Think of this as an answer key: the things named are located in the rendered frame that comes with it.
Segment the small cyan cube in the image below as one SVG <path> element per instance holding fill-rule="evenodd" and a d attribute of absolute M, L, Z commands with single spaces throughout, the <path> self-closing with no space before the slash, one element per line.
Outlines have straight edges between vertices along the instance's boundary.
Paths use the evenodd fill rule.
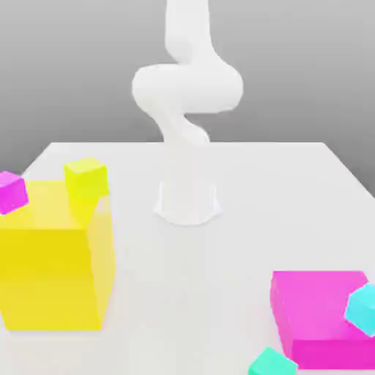
<path fill-rule="evenodd" d="M 375 285 L 367 283 L 349 295 L 345 319 L 367 336 L 375 337 Z"/>

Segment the small magenta cube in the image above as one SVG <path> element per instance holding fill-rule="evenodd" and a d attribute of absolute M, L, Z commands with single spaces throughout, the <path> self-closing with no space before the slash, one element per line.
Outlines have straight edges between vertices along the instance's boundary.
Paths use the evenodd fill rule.
<path fill-rule="evenodd" d="M 17 174 L 0 172 L 0 214 L 6 215 L 29 203 L 24 179 Z"/>

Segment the small teal green cube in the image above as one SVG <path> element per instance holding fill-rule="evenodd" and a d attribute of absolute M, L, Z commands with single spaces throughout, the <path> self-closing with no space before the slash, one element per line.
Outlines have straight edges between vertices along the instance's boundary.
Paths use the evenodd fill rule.
<path fill-rule="evenodd" d="M 297 375 L 298 364 L 283 354 L 266 347 L 251 363 L 248 375 Z"/>

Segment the small yellow-green cube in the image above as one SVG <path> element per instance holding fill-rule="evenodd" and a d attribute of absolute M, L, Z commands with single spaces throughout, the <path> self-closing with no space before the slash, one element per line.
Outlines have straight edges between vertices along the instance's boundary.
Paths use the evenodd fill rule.
<path fill-rule="evenodd" d="M 109 195 L 107 167 L 94 157 L 64 164 L 67 192 L 74 198 L 94 199 Z"/>

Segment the large yellow box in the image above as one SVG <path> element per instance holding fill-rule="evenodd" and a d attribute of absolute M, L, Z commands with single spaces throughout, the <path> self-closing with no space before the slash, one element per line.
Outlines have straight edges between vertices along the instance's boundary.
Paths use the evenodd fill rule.
<path fill-rule="evenodd" d="M 76 198 L 29 180 L 0 216 L 0 314 L 10 331 L 101 330 L 116 272 L 109 196 Z"/>

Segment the large magenta box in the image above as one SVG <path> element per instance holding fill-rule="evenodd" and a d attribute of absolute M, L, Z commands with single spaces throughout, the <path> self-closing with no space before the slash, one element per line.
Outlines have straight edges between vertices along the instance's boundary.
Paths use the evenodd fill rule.
<path fill-rule="evenodd" d="M 284 354 L 302 370 L 375 370 L 375 337 L 345 317 L 359 270 L 272 272 L 270 304 Z"/>

